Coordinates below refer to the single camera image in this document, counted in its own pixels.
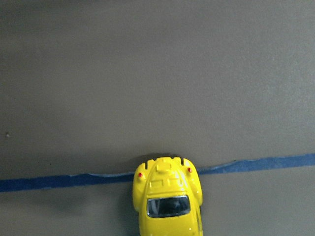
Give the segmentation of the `yellow beetle toy car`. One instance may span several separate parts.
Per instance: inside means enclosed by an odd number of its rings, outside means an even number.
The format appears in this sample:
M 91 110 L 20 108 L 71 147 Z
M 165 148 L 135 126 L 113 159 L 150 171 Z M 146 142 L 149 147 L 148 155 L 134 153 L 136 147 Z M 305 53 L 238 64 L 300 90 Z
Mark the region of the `yellow beetle toy car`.
M 159 157 L 140 164 L 132 201 L 142 236 L 201 236 L 203 193 L 194 164 L 180 157 Z

